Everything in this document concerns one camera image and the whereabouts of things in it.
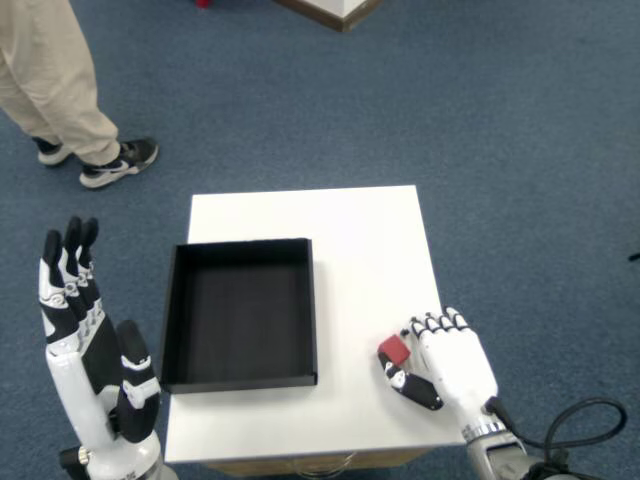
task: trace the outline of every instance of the red object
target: red object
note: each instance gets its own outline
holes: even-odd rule
[[[378,347],[378,353],[384,353],[394,365],[401,365],[411,355],[407,346],[397,335],[392,335],[382,342]]]

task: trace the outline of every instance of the black sneaker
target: black sneaker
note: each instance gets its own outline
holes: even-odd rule
[[[38,161],[47,167],[60,165],[73,153],[64,144],[53,145],[46,140],[33,137],[32,140],[38,145]]]
[[[120,155],[106,165],[83,164],[80,183],[87,188],[100,188],[126,175],[135,175],[147,168],[158,156],[158,144],[151,138],[120,144]]]

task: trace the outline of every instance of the wooden base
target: wooden base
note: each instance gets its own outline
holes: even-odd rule
[[[363,452],[353,455],[325,455],[298,458],[276,458],[272,460],[247,460],[244,462],[210,463],[214,468],[234,477],[257,475],[282,475],[302,472],[338,472],[357,468],[397,467],[420,457],[429,449]]]
[[[274,0],[305,17],[321,23],[325,27],[332,28],[338,32],[349,32],[360,23],[367,15],[382,3],[382,0],[366,0],[346,17],[338,17],[304,0]]]

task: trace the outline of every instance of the black box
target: black box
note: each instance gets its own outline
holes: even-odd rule
[[[174,248],[160,383],[172,393],[316,385],[311,240]]]

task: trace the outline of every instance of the table top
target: table top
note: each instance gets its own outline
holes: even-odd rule
[[[461,443],[447,408],[398,395],[376,357],[440,310],[415,187],[193,196],[189,243],[298,237],[313,245],[318,385],[172,395],[166,461]]]

